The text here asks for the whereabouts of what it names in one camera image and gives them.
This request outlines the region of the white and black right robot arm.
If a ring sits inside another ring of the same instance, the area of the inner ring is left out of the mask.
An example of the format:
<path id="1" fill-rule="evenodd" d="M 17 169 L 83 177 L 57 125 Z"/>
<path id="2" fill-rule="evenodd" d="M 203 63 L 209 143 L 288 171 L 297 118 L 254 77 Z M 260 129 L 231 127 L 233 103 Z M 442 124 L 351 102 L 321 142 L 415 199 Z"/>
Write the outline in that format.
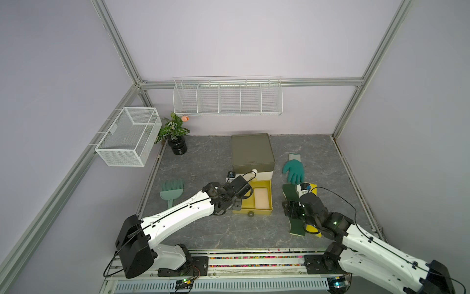
<path id="1" fill-rule="evenodd" d="M 329 211 L 314 193 L 282 203 L 287 217 L 312 226 L 332 243 L 318 264 L 307 269 L 360 276 L 393 294 L 454 294 L 454 280 L 445 265 L 406 254 L 368 233 L 355 220 Z"/>

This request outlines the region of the olive three-drawer storage box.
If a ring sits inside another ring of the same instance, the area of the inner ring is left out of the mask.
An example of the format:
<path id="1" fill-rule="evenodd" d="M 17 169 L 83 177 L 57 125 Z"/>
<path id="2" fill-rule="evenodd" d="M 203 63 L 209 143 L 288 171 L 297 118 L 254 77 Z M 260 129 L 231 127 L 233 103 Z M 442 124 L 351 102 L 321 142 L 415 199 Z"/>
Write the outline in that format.
<path id="1" fill-rule="evenodd" d="M 233 171 L 242 175 L 255 170 L 257 181 L 272 180 L 275 157 L 269 134 L 245 134 L 231 136 Z"/>

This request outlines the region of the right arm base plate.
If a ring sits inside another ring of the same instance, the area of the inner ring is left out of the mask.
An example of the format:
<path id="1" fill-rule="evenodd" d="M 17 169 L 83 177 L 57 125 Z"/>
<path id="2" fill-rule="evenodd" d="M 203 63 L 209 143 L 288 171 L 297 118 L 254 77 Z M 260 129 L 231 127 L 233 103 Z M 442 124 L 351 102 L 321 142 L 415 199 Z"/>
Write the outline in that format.
<path id="1" fill-rule="evenodd" d="M 307 274 L 346 274 L 335 259 L 326 255 L 305 255 L 304 266 Z"/>

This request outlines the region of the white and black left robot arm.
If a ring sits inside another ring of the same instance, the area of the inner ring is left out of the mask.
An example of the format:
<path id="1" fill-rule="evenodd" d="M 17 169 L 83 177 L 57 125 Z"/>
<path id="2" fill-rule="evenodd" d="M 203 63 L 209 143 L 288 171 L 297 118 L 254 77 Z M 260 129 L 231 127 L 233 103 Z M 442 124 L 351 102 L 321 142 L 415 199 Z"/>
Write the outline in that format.
<path id="1" fill-rule="evenodd" d="M 153 216 L 125 219 L 115 242 L 127 279 L 136 278 L 152 267 L 186 271 L 193 267 L 185 245 L 168 246 L 162 241 L 178 230 L 208 216 L 221 216 L 236 204 L 251 197 L 253 187 L 243 176 L 229 183 L 211 182 L 186 201 Z"/>

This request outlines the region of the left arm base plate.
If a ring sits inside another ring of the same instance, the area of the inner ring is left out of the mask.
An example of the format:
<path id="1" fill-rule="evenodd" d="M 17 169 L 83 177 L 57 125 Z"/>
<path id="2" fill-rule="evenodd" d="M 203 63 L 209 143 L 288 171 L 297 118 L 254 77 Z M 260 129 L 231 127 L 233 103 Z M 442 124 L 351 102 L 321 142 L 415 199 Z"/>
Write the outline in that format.
<path id="1" fill-rule="evenodd" d="M 178 269 L 160 268 L 158 270 L 158 277 L 200 277 L 207 276 L 209 269 L 209 257 L 199 256 L 192 257 L 187 260 Z"/>

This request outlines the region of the green yellow sponge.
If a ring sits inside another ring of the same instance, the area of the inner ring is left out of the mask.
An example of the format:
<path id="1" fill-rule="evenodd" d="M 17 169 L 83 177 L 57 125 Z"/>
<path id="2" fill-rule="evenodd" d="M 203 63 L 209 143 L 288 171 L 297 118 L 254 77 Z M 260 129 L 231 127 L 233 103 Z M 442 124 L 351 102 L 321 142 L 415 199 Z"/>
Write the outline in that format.
<path id="1" fill-rule="evenodd" d="M 305 236 L 304 222 L 300 219 L 289 218 L 290 234 L 295 236 Z"/>

